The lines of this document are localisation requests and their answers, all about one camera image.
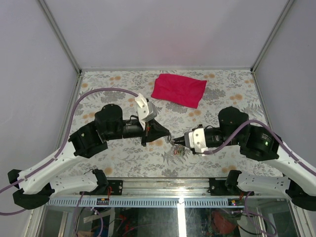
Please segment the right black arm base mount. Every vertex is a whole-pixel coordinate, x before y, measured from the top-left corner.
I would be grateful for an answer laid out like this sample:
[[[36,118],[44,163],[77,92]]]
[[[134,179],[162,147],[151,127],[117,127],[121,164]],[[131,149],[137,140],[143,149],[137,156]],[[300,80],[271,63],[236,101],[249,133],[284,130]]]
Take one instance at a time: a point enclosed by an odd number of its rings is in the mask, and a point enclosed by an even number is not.
[[[248,192],[254,195],[254,191],[247,186],[247,182],[252,184],[254,181],[253,175],[239,170],[230,170],[226,178],[209,178],[207,192],[211,196],[240,196]]]

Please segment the keyring with coloured tags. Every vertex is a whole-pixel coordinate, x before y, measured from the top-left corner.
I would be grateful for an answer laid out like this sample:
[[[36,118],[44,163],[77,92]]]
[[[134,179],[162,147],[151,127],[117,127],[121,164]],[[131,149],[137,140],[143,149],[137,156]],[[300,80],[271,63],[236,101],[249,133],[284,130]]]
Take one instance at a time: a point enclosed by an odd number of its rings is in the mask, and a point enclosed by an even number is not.
[[[174,145],[172,142],[173,139],[174,139],[174,137],[172,137],[172,135],[169,134],[168,143],[172,146],[174,155],[183,156],[185,154],[186,147]]]

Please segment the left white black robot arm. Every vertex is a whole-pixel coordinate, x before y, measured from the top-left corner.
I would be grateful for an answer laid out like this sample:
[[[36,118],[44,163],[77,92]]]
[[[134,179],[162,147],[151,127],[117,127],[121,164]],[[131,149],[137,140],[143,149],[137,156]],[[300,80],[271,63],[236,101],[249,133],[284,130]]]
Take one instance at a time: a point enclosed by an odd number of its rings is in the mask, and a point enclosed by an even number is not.
[[[80,176],[59,177],[66,169],[108,148],[108,141],[140,138],[145,146],[169,130],[155,119],[141,125],[138,116],[123,119],[120,106],[105,105],[95,114],[94,121],[70,135],[65,147],[27,169],[13,169],[8,179],[18,190],[13,193],[14,203],[26,210],[38,208],[50,199],[68,194],[107,195],[109,182],[103,170],[93,169]]]

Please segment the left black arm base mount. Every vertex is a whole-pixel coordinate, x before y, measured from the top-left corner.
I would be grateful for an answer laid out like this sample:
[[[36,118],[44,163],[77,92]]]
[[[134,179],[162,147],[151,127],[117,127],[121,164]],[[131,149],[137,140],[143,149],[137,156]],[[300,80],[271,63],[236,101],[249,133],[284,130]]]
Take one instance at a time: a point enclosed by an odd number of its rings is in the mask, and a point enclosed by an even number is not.
[[[109,180],[108,185],[105,188],[101,188],[97,191],[97,195],[102,196],[121,196],[123,191],[122,180]]]

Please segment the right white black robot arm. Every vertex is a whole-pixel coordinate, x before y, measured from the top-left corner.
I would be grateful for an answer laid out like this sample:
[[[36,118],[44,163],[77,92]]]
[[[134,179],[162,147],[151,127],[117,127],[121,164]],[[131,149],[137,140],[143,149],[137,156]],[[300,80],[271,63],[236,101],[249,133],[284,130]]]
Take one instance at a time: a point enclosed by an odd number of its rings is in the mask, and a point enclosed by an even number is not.
[[[226,146],[239,146],[241,155],[278,169],[282,176],[264,177],[230,170],[225,180],[209,180],[215,196],[265,194],[280,196],[309,211],[316,209],[316,169],[295,154],[269,127],[249,119],[235,107],[218,114],[219,127],[198,125],[173,144],[189,148],[195,155],[214,155]]]

